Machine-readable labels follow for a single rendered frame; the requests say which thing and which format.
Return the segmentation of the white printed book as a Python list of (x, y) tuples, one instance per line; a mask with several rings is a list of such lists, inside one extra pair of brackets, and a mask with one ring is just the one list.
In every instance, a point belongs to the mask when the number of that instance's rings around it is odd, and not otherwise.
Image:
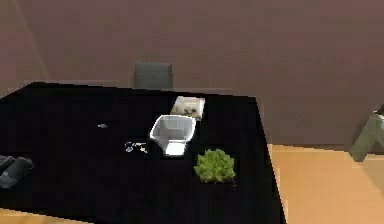
[(200, 121), (203, 117), (204, 98), (178, 96), (171, 109), (171, 114), (193, 117)]

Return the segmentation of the white bowl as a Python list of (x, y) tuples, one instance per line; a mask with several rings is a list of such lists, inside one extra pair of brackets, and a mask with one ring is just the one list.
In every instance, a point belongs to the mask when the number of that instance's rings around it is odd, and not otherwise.
[(181, 157), (194, 136), (196, 120), (182, 115), (161, 115), (156, 119), (150, 138), (168, 157)]

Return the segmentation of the green lettuce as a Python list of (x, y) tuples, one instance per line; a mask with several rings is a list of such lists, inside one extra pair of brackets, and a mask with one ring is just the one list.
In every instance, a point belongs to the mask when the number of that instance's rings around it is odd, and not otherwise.
[(207, 149), (198, 155), (193, 169), (203, 183), (228, 183), (236, 177), (235, 160), (221, 149)]

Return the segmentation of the black table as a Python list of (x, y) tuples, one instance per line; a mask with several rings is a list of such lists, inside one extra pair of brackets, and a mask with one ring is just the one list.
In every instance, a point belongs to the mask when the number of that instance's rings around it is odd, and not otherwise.
[[(209, 94), (186, 153), (147, 142), (176, 94), (35, 82), (0, 98), (0, 155), (34, 167), (0, 189), (0, 208), (93, 224), (286, 224), (254, 98)], [(193, 167), (207, 149), (235, 160), (228, 183), (203, 183)]]

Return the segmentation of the grey green furniture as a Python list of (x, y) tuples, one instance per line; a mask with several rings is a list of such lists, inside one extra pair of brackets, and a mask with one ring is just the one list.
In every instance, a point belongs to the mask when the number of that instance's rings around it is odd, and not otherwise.
[(349, 154), (355, 162), (362, 162), (376, 143), (384, 148), (384, 104), (369, 117)]

